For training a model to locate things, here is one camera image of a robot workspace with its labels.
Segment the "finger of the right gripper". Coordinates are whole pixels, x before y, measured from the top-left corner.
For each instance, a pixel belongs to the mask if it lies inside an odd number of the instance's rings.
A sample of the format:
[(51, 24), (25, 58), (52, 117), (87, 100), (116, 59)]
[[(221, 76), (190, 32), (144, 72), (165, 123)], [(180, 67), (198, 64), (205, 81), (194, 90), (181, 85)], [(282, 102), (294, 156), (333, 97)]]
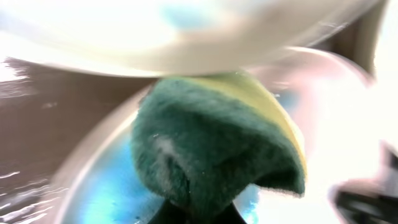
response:
[(381, 177), (374, 183), (351, 181), (333, 196), (336, 211), (349, 224), (397, 224), (397, 148), (381, 143)]

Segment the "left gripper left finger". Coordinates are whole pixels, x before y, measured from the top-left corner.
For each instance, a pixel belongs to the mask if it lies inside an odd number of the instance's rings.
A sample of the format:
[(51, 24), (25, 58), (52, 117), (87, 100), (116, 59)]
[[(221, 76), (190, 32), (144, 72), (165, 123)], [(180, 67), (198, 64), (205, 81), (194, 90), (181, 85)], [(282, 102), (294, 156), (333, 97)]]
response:
[(166, 200), (147, 224), (186, 224), (189, 219), (188, 213)]

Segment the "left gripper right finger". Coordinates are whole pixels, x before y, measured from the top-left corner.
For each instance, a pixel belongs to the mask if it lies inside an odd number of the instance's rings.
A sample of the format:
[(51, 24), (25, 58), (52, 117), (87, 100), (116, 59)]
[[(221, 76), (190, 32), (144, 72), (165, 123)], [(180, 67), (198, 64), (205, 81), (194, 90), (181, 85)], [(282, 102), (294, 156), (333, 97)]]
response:
[(215, 219), (214, 224), (247, 224), (237, 211), (236, 207), (229, 204)]

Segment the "green yellow sponge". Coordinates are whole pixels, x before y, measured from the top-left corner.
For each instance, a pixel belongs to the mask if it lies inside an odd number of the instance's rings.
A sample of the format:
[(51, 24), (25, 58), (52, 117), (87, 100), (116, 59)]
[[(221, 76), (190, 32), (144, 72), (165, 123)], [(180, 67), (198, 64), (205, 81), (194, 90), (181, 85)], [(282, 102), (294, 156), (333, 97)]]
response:
[(303, 141), (278, 101), (243, 73), (158, 80), (132, 124), (141, 182), (197, 219), (248, 185), (305, 192)]

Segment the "white plate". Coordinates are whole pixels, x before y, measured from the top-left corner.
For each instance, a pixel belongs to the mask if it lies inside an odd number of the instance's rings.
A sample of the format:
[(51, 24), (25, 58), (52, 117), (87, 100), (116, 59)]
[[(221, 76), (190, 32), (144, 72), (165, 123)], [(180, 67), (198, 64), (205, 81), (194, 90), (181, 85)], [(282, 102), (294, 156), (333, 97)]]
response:
[(1, 2), (1, 51), (119, 77), (206, 75), (321, 42), (373, 7), (363, 0)]
[[(309, 190), (298, 199), (248, 187), (235, 201), (233, 223), (343, 223), (332, 205), (336, 188), (382, 184), (388, 151), (397, 146), (397, 93), (355, 63), (322, 50), (294, 47), (273, 65), (250, 69), (301, 130)], [(42, 223), (148, 223), (163, 201), (139, 182), (129, 152), (142, 90), (82, 140), (43, 197)]]

